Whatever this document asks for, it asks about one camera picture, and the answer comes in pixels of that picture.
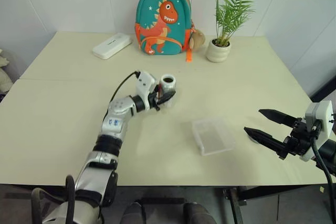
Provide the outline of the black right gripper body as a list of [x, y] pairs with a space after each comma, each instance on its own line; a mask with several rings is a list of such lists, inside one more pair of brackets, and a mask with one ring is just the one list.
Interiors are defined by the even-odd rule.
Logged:
[[278, 151], [280, 159], [285, 159], [288, 154], [302, 156], [307, 152], [310, 144], [310, 133], [307, 130], [306, 123], [302, 121], [302, 118], [284, 118], [280, 124], [284, 124], [292, 131], [283, 142], [284, 149]]

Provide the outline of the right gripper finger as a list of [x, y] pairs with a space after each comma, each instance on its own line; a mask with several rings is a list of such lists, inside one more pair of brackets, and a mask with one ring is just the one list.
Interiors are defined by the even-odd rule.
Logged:
[[249, 127], [244, 127], [247, 135], [256, 143], [261, 144], [273, 151], [275, 151], [279, 156], [284, 156], [285, 145], [283, 142], [280, 142], [274, 139], [268, 133], [265, 133], [258, 129], [252, 129]]
[[274, 109], [259, 109], [258, 112], [264, 115], [267, 119], [278, 124], [286, 125], [288, 127], [294, 127], [297, 121], [297, 118]]

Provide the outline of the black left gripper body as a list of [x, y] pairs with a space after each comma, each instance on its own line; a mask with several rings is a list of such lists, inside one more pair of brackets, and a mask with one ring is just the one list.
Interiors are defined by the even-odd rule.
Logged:
[[160, 110], [160, 107], [158, 105], [158, 93], [153, 91], [148, 95], [148, 103], [150, 106], [150, 109], [154, 108], [156, 111]]

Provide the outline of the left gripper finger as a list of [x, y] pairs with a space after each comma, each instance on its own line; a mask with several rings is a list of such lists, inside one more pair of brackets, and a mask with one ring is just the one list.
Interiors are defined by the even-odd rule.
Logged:
[[163, 104], [169, 101], [171, 98], [173, 98], [175, 93], [176, 91], [169, 91], [169, 92], [163, 93], [163, 95], [158, 99], [158, 104]]

